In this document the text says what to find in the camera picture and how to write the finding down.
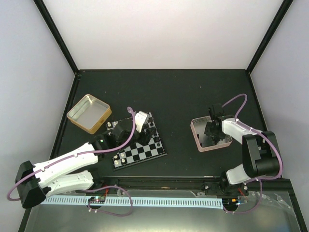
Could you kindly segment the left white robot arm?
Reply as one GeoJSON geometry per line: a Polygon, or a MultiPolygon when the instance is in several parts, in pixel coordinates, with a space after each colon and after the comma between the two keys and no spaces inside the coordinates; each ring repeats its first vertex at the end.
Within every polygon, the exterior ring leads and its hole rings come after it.
{"type": "Polygon", "coordinates": [[[92,141],[60,157],[36,164],[25,161],[19,166],[14,181],[13,188],[19,195],[17,201],[21,202],[22,208],[28,209],[50,196],[67,191],[91,190],[98,193],[104,186],[101,178],[89,171],[78,174],[74,171],[98,163],[107,153],[148,145],[155,134],[152,122],[141,124],[128,118],[112,124],[92,141]]]}

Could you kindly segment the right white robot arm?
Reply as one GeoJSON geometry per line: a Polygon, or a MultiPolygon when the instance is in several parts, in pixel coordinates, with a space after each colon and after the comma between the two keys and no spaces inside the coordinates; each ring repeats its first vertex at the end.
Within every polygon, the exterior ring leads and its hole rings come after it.
{"type": "Polygon", "coordinates": [[[254,129],[233,115],[227,115],[221,104],[209,107],[209,114],[210,121],[206,123],[204,134],[210,148],[221,147],[228,137],[242,145],[242,164],[220,177],[219,188],[223,194],[232,194],[240,184],[281,176],[283,162],[273,132],[254,129]]]}

